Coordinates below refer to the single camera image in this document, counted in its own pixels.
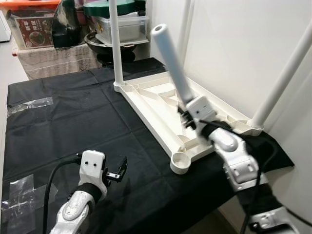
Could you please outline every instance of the white wall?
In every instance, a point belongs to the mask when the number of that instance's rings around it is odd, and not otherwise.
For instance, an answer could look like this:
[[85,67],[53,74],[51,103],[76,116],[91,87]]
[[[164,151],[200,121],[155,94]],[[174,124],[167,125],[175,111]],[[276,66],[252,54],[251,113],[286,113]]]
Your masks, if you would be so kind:
[[[175,44],[183,11],[178,2],[182,1],[153,1],[152,26],[167,23]],[[186,73],[252,117],[311,18],[311,0],[195,0]],[[151,55],[161,59],[153,40],[151,45]],[[266,131],[296,165],[268,173],[274,193],[312,221],[312,49],[269,116]],[[238,209],[235,199],[221,207],[237,229],[243,219]],[[312,233],[294,222],[301,233]]]

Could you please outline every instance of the storage box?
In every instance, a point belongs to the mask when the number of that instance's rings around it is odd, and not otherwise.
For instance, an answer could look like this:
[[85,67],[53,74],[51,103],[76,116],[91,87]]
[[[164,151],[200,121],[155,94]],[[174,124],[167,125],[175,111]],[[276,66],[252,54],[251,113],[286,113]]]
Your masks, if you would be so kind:
[[60,0],[0,0],[19,49],[53,46],[52,20]]
[[[120,45],[140,44],[148,42],[146,39],[148,16],[135,16],[136,12],[118,17]],[[97,20],[97,39],[112,45],[111,22],[110,19],[95,17]]]

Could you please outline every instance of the floor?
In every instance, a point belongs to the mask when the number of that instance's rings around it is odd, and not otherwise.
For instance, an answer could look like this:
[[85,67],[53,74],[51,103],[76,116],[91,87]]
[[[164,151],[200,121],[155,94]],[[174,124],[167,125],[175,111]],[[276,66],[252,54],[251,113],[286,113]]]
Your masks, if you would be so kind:
[[[14,40],[0,43],[0,199],[2,189],[2,171],[4,158],[4,141],[6,129],[6,98],[7,88],[11,83],[28,80],[22,65],[17,57],[11,54]],[[235,231],[216,211],[204,217],[183,234],[235,234]]]

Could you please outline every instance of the clear tape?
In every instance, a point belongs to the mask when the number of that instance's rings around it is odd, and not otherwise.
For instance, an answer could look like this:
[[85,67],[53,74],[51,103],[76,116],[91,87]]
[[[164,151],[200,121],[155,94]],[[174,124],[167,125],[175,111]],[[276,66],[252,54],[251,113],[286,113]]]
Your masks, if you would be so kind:
[[[36,209],[43,207],[46,185],[34,189],[34,176],[29,175],[10,183],[9,199],[2,201],[1,222],[8,222],[8,234],[26,234],[36,228]],[[51,185],[49,203],[58,189]]]
[[53,105],[53,98],[52,97],[45,97],[45,98],[41,98],[41,99],[28,101],[28,102],[25,102],[21,105],[17,105],[17,106],[10,108],[8,110],[7,117],[9,118],[11,115],[13,115],[17,112],[20,112],[20,111],[24,111],[27,109],[40,108],[40,107],[49,106],[49,105]]

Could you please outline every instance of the white pole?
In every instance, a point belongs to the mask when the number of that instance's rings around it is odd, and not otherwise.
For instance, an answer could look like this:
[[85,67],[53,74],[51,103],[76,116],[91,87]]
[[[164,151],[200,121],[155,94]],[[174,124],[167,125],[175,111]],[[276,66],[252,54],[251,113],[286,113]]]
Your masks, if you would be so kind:
[[193,100],[194,97],[184,76],[180,61],[177,58],[167,25],[164,23],[159,24],[152,29],[151,35],[153,36],[161,56],[170,72],[176,90],[178,91],[182,102],[186,105],[188,102]]
[[300,63],[307,54],[311,44],[312,44],[312,21],[309,23],[306,31],[304,32],[302,38],[297,44],[290,59],[287,61],[285,67],[280,73],[268,97],[262,102],[253,118],[248,122],[248,124],[251,127],[258,129],[263,128],[265,120],[268,118],[269,114],[271,113],[280,96],[284,92],[288,83],[291,81]]
[[109,0],[109,16],[111,21],[111,33],[113,44],[113,59],[114,59],[114,73],[115,82],[114,86],[121,86],[124,84],[122,76],[122,63],[120,52],[120,40],[119,40],[119,27],[118,27],[118,13],[117,13],[117,1]]
[[179,52],[179,55],[180,55],[180,62],[181,62],[182,67],[184,67],[187,45],[189,43],[189,38],[190,38],[190,30],[191,30],[191,25],[192,25],[193,12],[194,12],[194,1],[185,0],[181,30],[180,30],[180,35],[179,35],[178,44],[177,44],[177,51]]

